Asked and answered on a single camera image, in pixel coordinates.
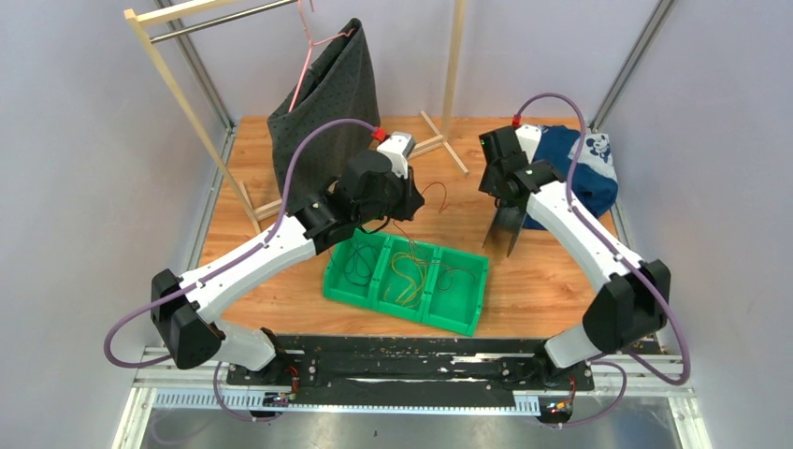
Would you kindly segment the grey plastic cable spool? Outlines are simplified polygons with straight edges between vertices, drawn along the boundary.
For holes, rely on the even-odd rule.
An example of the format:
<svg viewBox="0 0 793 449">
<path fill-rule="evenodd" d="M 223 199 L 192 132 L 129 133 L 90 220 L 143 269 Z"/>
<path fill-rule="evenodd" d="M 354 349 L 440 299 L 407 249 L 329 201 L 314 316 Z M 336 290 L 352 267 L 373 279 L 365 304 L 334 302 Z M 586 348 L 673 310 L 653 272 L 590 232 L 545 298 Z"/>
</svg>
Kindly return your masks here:
<svg viewBox="0 0 793 449">
<path fill-rule="evenodd" d="M 518 206 L 498 206 L 485 232 L 483 247 L 488 244 L 500 245 L 506 249 L 506 256 L 512 255 L 523 229 L 526 210 Z"/>
</svg>

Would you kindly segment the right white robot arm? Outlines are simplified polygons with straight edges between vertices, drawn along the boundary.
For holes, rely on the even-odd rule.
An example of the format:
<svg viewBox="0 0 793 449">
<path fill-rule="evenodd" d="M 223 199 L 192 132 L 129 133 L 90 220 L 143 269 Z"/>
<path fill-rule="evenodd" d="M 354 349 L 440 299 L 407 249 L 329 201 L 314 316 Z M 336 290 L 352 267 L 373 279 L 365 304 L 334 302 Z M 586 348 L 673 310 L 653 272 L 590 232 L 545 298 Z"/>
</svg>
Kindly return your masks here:
<svg viewBox="0 0 793 449">
<path fill-rule="evenodd" d="M 525 219 L 532 218 L 571 255 L 597 293 L 580 324 L 546 340 L 537 351 L 536 381 L 557 389 L 570 379 L 572 366 L 621 350 L 666 325 L 670 270 L 622 245 L 549 162 L 529 160 L 540 137 L 533 125 L 481 134 L 485 169 L 479 189 L 495 200 L 489 239 L 507 235 L 514 245 Z"/>
</svg>

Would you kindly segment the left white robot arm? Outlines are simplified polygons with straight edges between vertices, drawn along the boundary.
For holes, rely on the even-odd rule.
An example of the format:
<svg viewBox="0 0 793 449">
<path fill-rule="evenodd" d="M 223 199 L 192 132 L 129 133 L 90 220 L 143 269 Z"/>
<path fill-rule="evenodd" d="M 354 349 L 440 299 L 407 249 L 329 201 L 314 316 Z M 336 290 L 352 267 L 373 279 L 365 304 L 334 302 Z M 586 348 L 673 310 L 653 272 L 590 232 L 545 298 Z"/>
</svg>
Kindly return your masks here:
<svg viewBox="0 0 793 449">
<path fill-rule="evenodd" d="M 152 280 L 151 319 L 178 369 L 210 360 L 249 369 L 264 385 L 279 383 L 287 362 L 265 329 L 226 323 L 223 312 L 275 274 L 350 239 L 375 220 L 406 221 L 424 205 L 413 169 L 397 174 L 382 152 L 363 151 L 335 181 L 296 203 L 280 224 L 204 267 Z"/>
</svg>

